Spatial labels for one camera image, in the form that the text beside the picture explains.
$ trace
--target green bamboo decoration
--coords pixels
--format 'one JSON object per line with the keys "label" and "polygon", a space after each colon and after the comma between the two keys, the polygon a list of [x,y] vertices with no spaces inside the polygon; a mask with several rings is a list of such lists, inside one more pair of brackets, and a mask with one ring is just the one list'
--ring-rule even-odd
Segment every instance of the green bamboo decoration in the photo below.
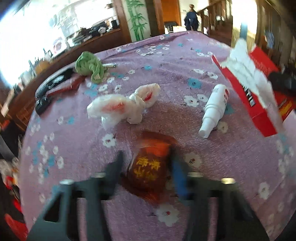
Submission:
{"label": "green bamboo decoration", "polygon": [[138,13],[138,8],[145,7],[140,0],[126,0],[128,12],[131,16],[130,20],[132,23],[132,30],[135,34],[136,40],[140,41],[144,39],[144,29],[148,23],[143,23],[146,19],[141,13]]}

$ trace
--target wooden staircase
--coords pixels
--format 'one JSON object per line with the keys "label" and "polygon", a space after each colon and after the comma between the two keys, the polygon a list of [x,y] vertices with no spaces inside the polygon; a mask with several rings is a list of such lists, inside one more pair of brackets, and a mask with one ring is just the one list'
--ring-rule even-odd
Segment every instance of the wooden staircase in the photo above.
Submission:
{"label": "wooden staircase", "polygon": [[231,0],[211,1],[209,6],[197,12],[201,16],[201,32],[229,46],[233,23],[231,6]]}

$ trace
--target red box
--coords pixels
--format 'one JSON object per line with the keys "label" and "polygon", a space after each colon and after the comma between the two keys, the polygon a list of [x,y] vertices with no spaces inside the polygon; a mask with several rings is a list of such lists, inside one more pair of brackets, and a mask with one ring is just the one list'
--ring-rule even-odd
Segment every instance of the red box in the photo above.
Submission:
{"label": "red box", "polygon": [[[249,54],[249,56],[253,60],[256,68],[261,70],[266,77],[268,77],[271,72],[279,71],[276,65],[259,47],[256,47]],[[222,68],[214,55],[212,56],[212,60],[221,70],[225,78],[227,78],[231,82],[233,89],[236,91],[236,93],[239,95],[240,99],[244,103],[256,128],[265,137],[276,134],[277,132],[268,117],[267,111],[261,106],[258,97],[253,94],[248,88],[242,86],[228,68]],[[289,113],[296,106],[294,105],[292,100],[290,100],[286,95],[283,95],[280,92],[275,91],[274,96],[279,107],[279,113],[284,121]]]}

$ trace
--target brown snack package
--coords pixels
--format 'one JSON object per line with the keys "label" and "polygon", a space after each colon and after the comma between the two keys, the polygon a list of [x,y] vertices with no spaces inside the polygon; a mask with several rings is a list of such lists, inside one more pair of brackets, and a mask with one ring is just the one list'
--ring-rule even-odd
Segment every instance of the brown snack package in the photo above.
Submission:
{"label": "brown snack package", "polygon": [[130,193],[158,204],[165,188],[170,148],[176,140],[164,134],[144,131],[138,143],[139,152],[131,161],[127,175],[122,175],[121,184]]}

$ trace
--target floral tablecloth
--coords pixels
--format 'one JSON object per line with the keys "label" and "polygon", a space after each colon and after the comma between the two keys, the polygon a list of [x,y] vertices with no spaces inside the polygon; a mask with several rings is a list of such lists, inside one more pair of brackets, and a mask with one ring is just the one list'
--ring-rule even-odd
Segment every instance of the floral tablecloth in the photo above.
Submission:
{"label": "floral tablecloth", "polygon": [[[28,229],[60,180],[89,178],[112,162],[118,150],[125,151],[127,168],[137,133],[150,130],[176,138],[193,170],[212,179],[233,177],[274,240],[296,208],[294,182],[286,178],[294,163],[296,142],[290,146],[285,135],[264,138],[254,127],[238,95],[212,64],[212,54],[223,61],[229,52],[230,47],[203,34],[181,32],[97,53],[103,63],[118,64],[105,73],[102,84],[93,84],[87,78],[76,93],[54,100],[41,117],[32,114],[20,169]],[[88,119],[86,107],[97,96],[129,96],[140,85],[150,83],[158,83],[161,92],[154,106],[145,110],[140,124],[123,121],[104,130],[100,119]],[[197,135],[203,108],[218,83],[230,88],[229,102],[217,130],[203,139]],[[285,121],[288,137],[294,139],[295,118],[291,113]],[[122,187],[112,200],[104,202],[114,240],[182,239],[189,209],[175,196],[169,175],[167,179],[167,202],[157,208]],[[80,220],[83,241],[83,212]]]}

